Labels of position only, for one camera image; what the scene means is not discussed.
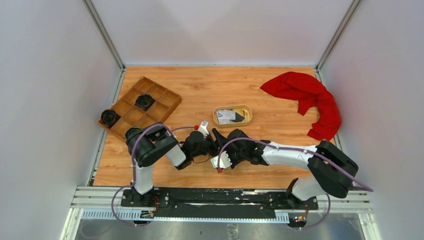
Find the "beige oval tray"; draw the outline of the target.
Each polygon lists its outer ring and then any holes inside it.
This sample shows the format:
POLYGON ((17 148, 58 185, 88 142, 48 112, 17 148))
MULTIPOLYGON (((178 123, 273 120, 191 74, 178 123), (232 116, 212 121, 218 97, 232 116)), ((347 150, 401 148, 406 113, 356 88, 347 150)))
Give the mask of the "beige oval tray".
POLYGON ((219 106, 219 107, 216 107, 212 111, 212 113, 213 113, 213 122, 219 128, 235 128, 235 127, 247 126, 247 125, 250 124, 250 122, 253 119, 252 109, 248 105, 245 105, 245 104, 230 105, 230 106, 219 106), (228 124, 219 124, 218 119, 217 119, 217 114, 216 114, 216 111, 218 111, 218 110, 233 110, 235 112, 244 110, 245 111, 245 120, 243 122, 232 122, 232 123, 228 123, 228 124))

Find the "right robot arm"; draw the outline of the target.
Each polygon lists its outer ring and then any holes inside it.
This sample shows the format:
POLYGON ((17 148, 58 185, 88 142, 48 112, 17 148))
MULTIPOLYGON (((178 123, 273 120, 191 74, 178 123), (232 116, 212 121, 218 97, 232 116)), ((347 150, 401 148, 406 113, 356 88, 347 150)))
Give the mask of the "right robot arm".
POLYGON ((294 179, 287 188, 286 204, 298 209, 311 197, 328 194, 344 199, 359 170, 358 165, 330 141, 318 145, 293 146, 247 137, 239 129, 228 135, 219 154, 213 158, 218 170, 233 168, 239 162, 253 165, 283 165, 310 172, 310 176, 294 179))

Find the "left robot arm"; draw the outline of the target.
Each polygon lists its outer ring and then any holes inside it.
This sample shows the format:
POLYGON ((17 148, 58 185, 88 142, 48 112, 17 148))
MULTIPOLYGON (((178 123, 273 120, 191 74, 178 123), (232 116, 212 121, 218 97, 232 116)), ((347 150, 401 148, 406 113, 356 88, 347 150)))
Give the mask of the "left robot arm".
POLYGON ((145 128, 133 126, 124 135, 133 162, 131 190, 124 193, 126 200, 149 206, 155 200, 153 165, 163 156, 182 170, 199 156, 215 157, 227 138, 215 128, 209 133, 203 125, 192 131, 184 141, 178 141, 161 122, 145 128))

